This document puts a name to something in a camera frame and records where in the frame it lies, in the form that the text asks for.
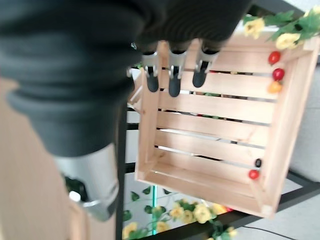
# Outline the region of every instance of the artificial vine garland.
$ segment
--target artificial vine garland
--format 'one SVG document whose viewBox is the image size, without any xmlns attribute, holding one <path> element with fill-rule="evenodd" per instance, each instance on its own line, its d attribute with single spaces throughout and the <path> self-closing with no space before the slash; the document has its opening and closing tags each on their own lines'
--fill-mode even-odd
<svg viewBox="0 0 320 240">
<path fill-rule="evenodd" d="M 144 195 L 149 195 L 151 192 L 151 187 L 147 187 L 142 191 Z M 166 197 L 171 197 L 176 193 L 172 193 L 163 189 Z M 140 200 L 140 195 L 136 192 L 131 192 L 132 202 L 137 202 Z M 144 212 L 146 214 L 152 215 L 152 221 L 145 226 L 138 226 L 137 222 L 131 222 L 126 225 L 122 230 L 123 240 L 134 240 L 146 237 L 154 229 L 157 233 L 168 231 L 170 225 L 168 221 L 173 220 L 181 221 L 184 224 L 190 224 L 198 221 L 201 224 L 209 222 L 213 226 L 213 234 L 208 240 L 217 239 L 221 237 L 222 240 L 230 240 L 237 233 L 233 227 L 224 227 L 215 218 L 219 214 L 232 211 L 230 208 L 226 208 L 219 204 L 213 204 L 212 207 L 207 206 L 204 203 L 198 202 L 188 202 L 186 199 L 176 200 L 172 209 L 167 210 L 166 206 L 156 206 L 152 207 L 146 205 L 144 207 Z M 123 221 L 129 221 L 132 218 L 132 213 L 129 210 L 123 211 Z"/>
<path fill-rule="evenodd" d="M 263 17 L 245 16 L 243 19 L 244 34 L 257 39 L 265 26 L 279 27 L 268 40 L 275 41 L 280 49 L 294 49 L 305 40 L 320 33 L 320 5 L 314 6 L 304 16 L 294 19 L 294 11 L 280 12 Z"/>
</svg>

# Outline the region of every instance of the black corrugated bellows cover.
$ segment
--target black corrugated bellows cover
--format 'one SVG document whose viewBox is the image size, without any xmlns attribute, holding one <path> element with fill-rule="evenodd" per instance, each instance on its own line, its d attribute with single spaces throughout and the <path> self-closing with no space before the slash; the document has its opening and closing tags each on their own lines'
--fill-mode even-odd
<svg viewBox="0 0 320 240">
<path fill-rule="evenodd" d="M 216 42 L 218 48 L 231 36 L 251 2 L 252 0 L 170 1 L 165 22 L 145 30 L 137 42 L 185 42 L 201 38 Z"/>
<path fill-rule="evenodd" d="M 118 111 L 132 90 L 132 42 L 211 40 L 232 34 L 250 0 L 3 0 L 0 74 L 8 95 L 46 149 L 74 157 L 115 141 Z"/>
</svg>

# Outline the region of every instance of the artificial flower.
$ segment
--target artificial flower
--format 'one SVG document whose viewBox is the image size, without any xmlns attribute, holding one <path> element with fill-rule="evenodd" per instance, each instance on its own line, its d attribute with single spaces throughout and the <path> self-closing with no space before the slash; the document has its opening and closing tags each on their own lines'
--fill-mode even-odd
<svg viewBox="0 0 320 240">
<path fill-rule="evenodd" d="M 184 214 L 184 208 L 180 206 L 175 207 L 170 211 L 170 216 L 173 217 L 174 219 L 178 219 L 182 217 L 183 214 Z"/>
<path fill-rule="evenodd" d="M 320 14 L 320 5 L 314 6 L 314 7 L 312 8 L 312 10 L 313 10 L 313 12 L 314 12 L 315 14 Z M 306 11 L 303 16 L 304 16 L 304 17 L 307 17 L 307 16 L 309 15 L 309 13 L 310 13 L 310 11 Z"/>
<path fill-rule="evenodd" d="M 195 206 L 193 214 L 196 220 L 201 224 L 204 224 L 206 221 L 209 221 L 212 218 L 209 209 L 203 203 Z"/>
<path fill-rule="evenodd" d="M 138 224 L 136 222 L 131 222 L 129 225 L 122 229 L 122 239 L 129 238 L 131 232 L 137 231 Z"/>
<path fill-rule="evenodd" d="M 182 222 L 185 224 L 191 224 L 194 222 L 194 214 L 190 210 L 185 210 L 182 216 Z"/>
<path fill-rule="evenodd" d="M 296 41 L 300 38 L 300 33 L 284 33 L 281 34 L 275 42 L 277 49 L 294 49 L 297 44 Z"/>
<path fill-rule="evenodd" d="M 244 25 L 244 35 L 253 36 L 254 39 L 259 38 L 261 31 L 265 27 L 265 21 L 263 18 L 257 18 L 252 21 L 247 21 Z"/>
<path fill-rule="evenodd" d="M 217 203 L 214 203 L 212 205 L 212 209 L 213 209 L 213 212 L 216 214 L 216 215 L 220 215 L 220 214 L 224 214 L 227 212 L 227 208 L 225 206 L 222 206 L 220 204 L 217 204 Z"/>
<path fill-rule="evenodd" d="M 228 227 L 226 231 L 228 232 L 228 234 L 231 238 L 233 238 L 237 235 L 237 231 L 235 230 L 235 228 L 233 226 Z"/>
<path fill-rule="evenodd" d="M 168 231 L 169 229 L 170 229 L 170 226 L 164 221 L 158 221 L 156 223 L 156 232 L 157 233 L 162 233 L 162 232 Z"/>
</svg>

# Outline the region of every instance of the orange fruit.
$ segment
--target orange fruit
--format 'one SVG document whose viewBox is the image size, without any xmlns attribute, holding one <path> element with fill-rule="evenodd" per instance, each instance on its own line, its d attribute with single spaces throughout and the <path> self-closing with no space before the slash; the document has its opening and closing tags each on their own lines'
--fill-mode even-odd
<svg viewBox="0 0 320 240">
<path fill-rule="evenodd" d="M 269 86 L 268 86 L 268 92 L 271 94 L 276 94 L 281 92 L 282 90 L 282 85 L 277 82 L 277 81 L 273 81 Z"/>
</svg>

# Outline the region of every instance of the black rubber fingertip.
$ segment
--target black rubber fingertip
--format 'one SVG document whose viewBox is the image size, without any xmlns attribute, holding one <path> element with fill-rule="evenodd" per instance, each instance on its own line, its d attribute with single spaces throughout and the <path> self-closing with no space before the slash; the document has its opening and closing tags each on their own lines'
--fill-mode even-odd
<svg viewBox="0 0 320 240">
<path fill-rule="evenodd" d="M 148 85 L 148 89 L 150 92 L 155 93 L 159 88 L 158 77 L 150 75 L 146 79 L 146 83 Z"/>
<path fill-rule="evenodd" d="M 202 85 L 205 83 L 206 76 L 207 74 L 204 71 L 195 71 L 192 79 L 193 86 L 195 86 L 196 88 L 202 87 Z"/>
<path fill-rule="evenodd" d="M 180 94 L 181 79 L 178 79 L 178 74 L 175 74 L 169 82 L 169 94 L 175 98 Z"/>
</svg>

